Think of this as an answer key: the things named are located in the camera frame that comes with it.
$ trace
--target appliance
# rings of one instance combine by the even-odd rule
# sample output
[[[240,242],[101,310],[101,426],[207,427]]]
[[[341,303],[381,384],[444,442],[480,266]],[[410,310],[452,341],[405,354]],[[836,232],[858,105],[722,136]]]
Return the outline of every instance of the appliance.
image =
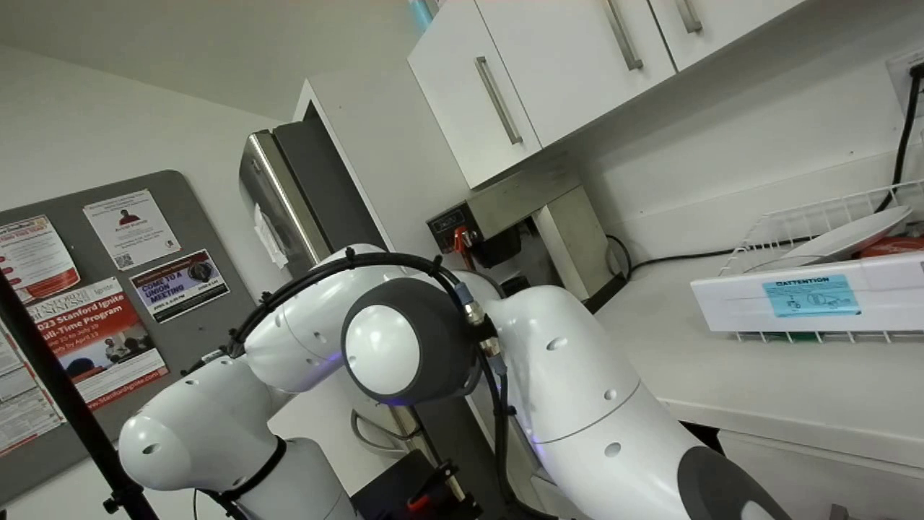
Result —
[[[591,303],[608,302],[621,283],[581,180],[555,159],[513,169],[426,225],[442,248],[455,248],[458,229],[470,232],[470,257],[506,292],[555,283]]]
[[[247,136],[240,183],[254,203],[263,245],[292,277],[353,242],[384,248],[314,105],[303,123]]]

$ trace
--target coffee machine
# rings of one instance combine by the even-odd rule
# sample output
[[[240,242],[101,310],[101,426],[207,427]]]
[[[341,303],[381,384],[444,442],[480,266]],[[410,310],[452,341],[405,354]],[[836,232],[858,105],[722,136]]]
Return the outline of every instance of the coffee machine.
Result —
[[[506,296],[555,283],[589,303],[621,283],[581,177],[550,159],[507,172],[426,225],[442,251]]]

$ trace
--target cabinet handle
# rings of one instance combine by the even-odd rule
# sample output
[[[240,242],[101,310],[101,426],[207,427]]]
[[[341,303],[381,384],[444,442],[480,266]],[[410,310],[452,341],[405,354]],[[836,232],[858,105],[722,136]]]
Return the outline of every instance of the cabinet handle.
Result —
[[[628,33],[623,26],[623,17],[617,14],[617,6],[614,0],[602,0],[607,8],[608,8],[608,26],[612,26],[612,34],[614,34],[614,43],[617,43],[617,52],[623,56],[627,62],[627,69],[644,69],[633,40],[628,40]]]
[[[676,8],[682,11],[685,30],[690,34],[702,34],[702,21],[698,21],[693,4],[690,0],[676,0]]]
[[[497,86],[497,79],[494,79],[494,73],[491,73],[488,58],[480,56],[480,58],[472,62],[472,68],[475,68],[480,75],[483,75],[483,84],[485,84],[488,98],[491,98],[491,105],[494,105],[494,112],[497,112],[503,130],[507,134],[511,146],[522,146],[522,134],[519,134],[519,128],[517,128],[517,123],[513,123],[513,117],[511,117],[507,101],[503,98],[503,92],[500,92],[500,86]]]

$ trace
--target label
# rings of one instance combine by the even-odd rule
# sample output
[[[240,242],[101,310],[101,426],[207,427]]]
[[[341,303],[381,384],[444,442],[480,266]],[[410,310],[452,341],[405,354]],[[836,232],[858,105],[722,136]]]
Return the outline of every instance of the label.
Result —
[[[763,283],[776,319],[864,316],[843,276]]]
[[[0,225],[0,271],[22,303],[81,283],[74,261],[45,216]]]
[[[155,323],[163,323],[230,292],[207,251],[192,251],[187,257],[140,271],[132,277],[132,286]]]
[[[174,229],[150,190],[101,201],[85,205],[84,215],[119,271],[130,271],[179,251]]]

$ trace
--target cable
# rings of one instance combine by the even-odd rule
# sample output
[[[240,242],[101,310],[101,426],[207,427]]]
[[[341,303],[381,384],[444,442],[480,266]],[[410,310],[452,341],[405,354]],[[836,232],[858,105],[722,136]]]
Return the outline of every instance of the cable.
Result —
[[[367,251],[367,254],[354,254],[353,248],[345,248],[345,257],[328,261],[314,266],[308,276],[285,283],[282,290],[276,290],[275,296],[269,296],[241,323],[240,331],[230,333],[233,348],[241,348],[246,338],[285,302],[292,302],[296,292],[303,292],[306,286],[314,286],[337,271],[348,271],[348,268],[360,268],[360,266],[405,266],[405,268],[415,268],[423,271],[426,277],[433,277],[444,296],[455,303],[458,313],[465,313],[462,296],[458,296],[458,277],[452,271],[446,271],[442,266],[442,261],[423,261],[423,257],[413,257],[413,254],[393,254],[393,251]]]
[[[653,261],[638,263],[633,271],[647,268],[647,266],[657,266],[657,263],[688,263],[688,261],[725,257],[725,254],[732,254],[732,248],[653,257]]]
[[[507,481],[507,419],[511,419],[507,374],[506,374],[506,368],[500,374],[494,374],[488,355],[483,359],[483,371],[485,371],[488,393],[494,403],[494,462],[500,472],[506,502],[522,514],[536,518],[536,520],[555,520],[555,518],[519,502],[519,498],[511,488],[511,481]]]
[[[608,277],[617,277],[621,271],[627,271],[623,266],[612,263],[612,245],[607,245],[607,271],[608,271]]]
[[[377,445],[377,442],[373,442],[370,437],[363,437],[360,423],[370,426],[373,430],[384,433],[386,439],[393,439],[393,445]],[[422,433],[418,427],[410,430],[410,433],[405,433],[405,437],[402,437],[402,433],[393,433],[393,430],[386,430],[384,426],[367,419],[367,417],[357,413],[357,410],[348,413],[348,427],[353,427],[353,437],[354,437],[357,442],[363,442],[367,449],[381,450],[381,455],[386,455],[386,458],[402,458],[402,455],[406,455],[406,445],[405,445],[405,442]]]
[[[503,296],[503,286],[494,277],[488,277],[485,271],[465,271],[465,276],[483,277],[497,296]]]
[[[617,251],[623,254],[623,276],[627,276],[627,281],[633,277],[633,268],[636,268],[636,261],[633,261],[633,251],[628,251],[628,245],[621,240],[621,237],[614,237],[614,234],[607,234],[607,240],[608,242],[614,242],[617,245]]]
[[[207,488],[198,488],[204,498],[211,498],[211,502],[215,502],[218,508],[226,508],[226,518],[230,520],[250,520],[247,511],[241,511],[233,501],[226,501],[221,495],[215,491],[207,491]]]
[[[903,156],[906,156],[906,143],[911,136],[914,118],[917,118],[917,95],[921,95],[921,81],[924,81],[924,63],[910,69],[911,75],[911,91],[906,95],[906,112],[903,112],[903,128],[901,128],[901,140],[898,140],[898,154],[894,154],[894,172],[891,172],[891,190],[901,185],[903,180]],[[874,215],[881,215],[884,209],[891,205],[891,190],[887,195],[887,201],[874,209]]]
[[[633,281],[633,276],[636,276],[638,268],[657,266],[657,263],[685,263],[685,261],[703,261],[703,257],[732,254],[732,248],[714,248],[714,251],[690,251],[690,254],[649,257],[649,261],[644,261],[644,263],[636,263],[628,245],[627,245],[621,237],[607,234],[607,240],[608,240],[612,245],[617,245],[621,254],[627,257],[627,281]]]

